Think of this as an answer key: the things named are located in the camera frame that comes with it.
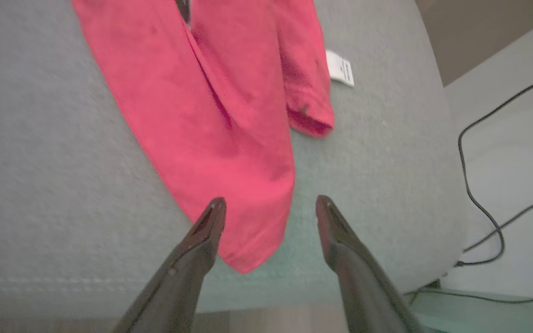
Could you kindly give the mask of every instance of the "pink garment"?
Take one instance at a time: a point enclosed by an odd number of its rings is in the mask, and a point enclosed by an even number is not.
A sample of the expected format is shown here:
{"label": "pink garment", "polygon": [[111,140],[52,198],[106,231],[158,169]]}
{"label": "pink garment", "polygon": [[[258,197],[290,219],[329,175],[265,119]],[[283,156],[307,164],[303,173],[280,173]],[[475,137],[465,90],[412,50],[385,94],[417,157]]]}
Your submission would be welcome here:
{"label": "pink garment", "polygon": [[312,0],[73,0],[118,107],[196,221],[228,203],[219,253],[239,272],[281,244],[295,169],[289,127],[334,126]]}

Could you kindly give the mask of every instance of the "clothing label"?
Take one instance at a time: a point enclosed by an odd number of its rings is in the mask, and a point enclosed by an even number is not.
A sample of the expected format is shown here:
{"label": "clothing label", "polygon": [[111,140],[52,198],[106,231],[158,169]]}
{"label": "clothing label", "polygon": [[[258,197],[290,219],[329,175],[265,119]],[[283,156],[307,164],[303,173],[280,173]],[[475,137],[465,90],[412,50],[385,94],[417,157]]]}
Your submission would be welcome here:
{"label": "clothing label", "polygon": [[326,62],[328,63],[328,73],[330,73],[332,80],[340,81],[348,86],[355,86],[351,63],[347,59],[343,59],[343,57],[333,51],[326,50]]}

